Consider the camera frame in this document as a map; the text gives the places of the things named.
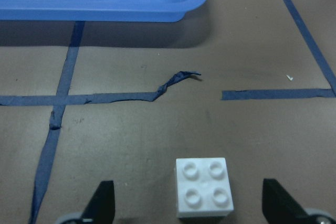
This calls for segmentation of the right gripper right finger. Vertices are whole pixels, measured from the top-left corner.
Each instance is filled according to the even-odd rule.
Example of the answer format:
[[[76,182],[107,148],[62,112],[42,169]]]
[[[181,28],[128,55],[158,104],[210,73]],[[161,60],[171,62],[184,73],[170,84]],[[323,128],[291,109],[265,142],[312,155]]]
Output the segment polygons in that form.
[[[320,209],[303,208],[274,178],[263,180],[262,212],[268,223],[335,223]]]

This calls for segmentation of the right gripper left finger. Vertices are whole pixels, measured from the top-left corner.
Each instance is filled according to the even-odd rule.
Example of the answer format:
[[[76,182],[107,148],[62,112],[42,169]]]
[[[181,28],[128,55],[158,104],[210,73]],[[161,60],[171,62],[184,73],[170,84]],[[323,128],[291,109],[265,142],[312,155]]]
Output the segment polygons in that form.
[[[101,181],[83,212],[59,217],[55,223],[113,223],[115,193],[112,180]]]

